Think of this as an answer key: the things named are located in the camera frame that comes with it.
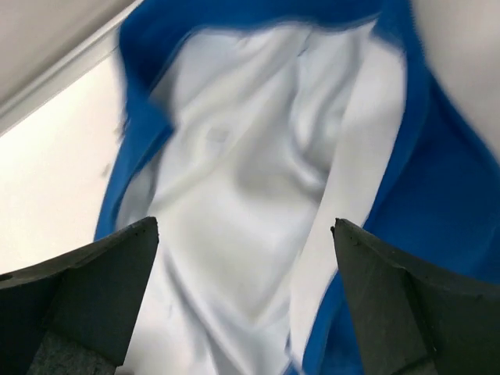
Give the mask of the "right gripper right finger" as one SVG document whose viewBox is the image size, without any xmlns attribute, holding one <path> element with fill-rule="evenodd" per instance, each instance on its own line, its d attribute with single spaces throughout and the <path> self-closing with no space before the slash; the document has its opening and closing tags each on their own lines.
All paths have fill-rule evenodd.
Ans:
<svg viewBox="0 0 500 375">
<path fill-rule="evenodd" d="M 499 287 L 338 219 L 338 271 L 366 374 L 499 373 Z"/>
</svg>

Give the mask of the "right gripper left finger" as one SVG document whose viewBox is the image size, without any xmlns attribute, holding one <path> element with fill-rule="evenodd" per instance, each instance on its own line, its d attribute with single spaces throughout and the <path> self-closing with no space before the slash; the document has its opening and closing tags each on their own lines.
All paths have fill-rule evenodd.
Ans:
<svg viewBox="0 0 500 375">
<path fill-rule="evenodd" d="M 3 374 L 113 374 L 123 365 L 159 233 L 147 217 L 1 275 Z"/>
</svg>

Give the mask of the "blue jacket with white lining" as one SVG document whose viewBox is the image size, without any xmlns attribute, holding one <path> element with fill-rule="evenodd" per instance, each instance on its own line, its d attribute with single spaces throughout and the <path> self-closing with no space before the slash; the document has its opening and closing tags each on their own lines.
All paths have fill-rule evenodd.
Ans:
<svg viewBox="0 0 500 375">
<path fill-rule="evenodd" d="M 496 1 L 145 1 L 96 238 L 159 249 L 120 374 L 361 374 L 345 218 L 499 281 Z"/>
</svg>

